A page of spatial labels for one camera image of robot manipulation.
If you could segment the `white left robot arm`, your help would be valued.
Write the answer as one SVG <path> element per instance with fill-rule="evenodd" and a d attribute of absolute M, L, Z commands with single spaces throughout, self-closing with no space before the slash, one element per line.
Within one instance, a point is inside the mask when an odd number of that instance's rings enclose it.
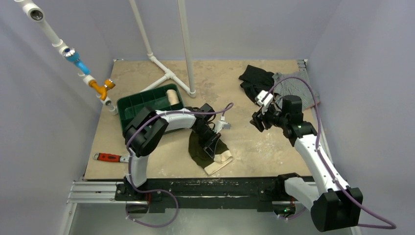
<path fill-rule="evenodd" d="M 202 162 L 212 162 L 221 135 L 209 123 L 217 114 L 208 104 L 201 108 L 187 107 L 174 111 L 143 108 L 123 131 L 130 155 L 126 175 L 129 183 L 127 194 L 133 200 L 140 200 L 145 196 L 146 187 L 143 184 L 147 181 L 148 159 L 165 132 L 190 129 L 192 141 L 196 149 L 201 151 Z"/>

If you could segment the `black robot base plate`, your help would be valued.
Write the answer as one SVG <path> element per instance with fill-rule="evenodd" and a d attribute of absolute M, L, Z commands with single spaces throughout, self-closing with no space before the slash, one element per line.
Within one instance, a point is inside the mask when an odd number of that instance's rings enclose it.
<path fill-rule="evenodd" d="M 282 177 L 155 178 L 135 191 L 126 179 L 116 185 L 115 200 L 143 203 L 150 213 L 166 209 L 235 209 L 291 216 L 301 211 L 285 193 Z"/>

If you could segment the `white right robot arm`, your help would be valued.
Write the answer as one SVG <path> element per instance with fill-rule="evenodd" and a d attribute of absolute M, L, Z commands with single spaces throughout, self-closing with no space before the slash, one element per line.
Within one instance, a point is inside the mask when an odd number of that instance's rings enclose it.
<path fill-rule="evenodd" d="M 297 199 L 310 215 L 320 232 L 357 226 L 363 194 L 358 188 L 351 188 L 335 169 L 318 140 L 318 133 L 312 123 L 303 119 L 302 100 L 296 95 L 282 99 L 281 110 L 273 103 L 273 95 L 261 91 L 255 98 L 260 106 L 252 115 L 250 123 L 260 132 L 272 126 L 280 127 L 284 136 L 305 161 L 315 185 L 307 184 L 299 176 L 284 176 L 275 185 L 276 196 Z"/>

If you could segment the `olive green underwear cream waistband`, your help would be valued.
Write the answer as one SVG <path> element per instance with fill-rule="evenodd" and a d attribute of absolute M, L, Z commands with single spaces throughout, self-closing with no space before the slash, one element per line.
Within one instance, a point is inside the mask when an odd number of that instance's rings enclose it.
<path fill-rule="evenodd" d="M 219 139 L 216 144 L 213 158 L 199 145 L 199 139 L 200 138 L 194 132 L 190 133 L 188 152 L 192 160 L 201 167 L 208 176 L 211 176 L 233 161 L 231 151 L 221 139 Z"/>

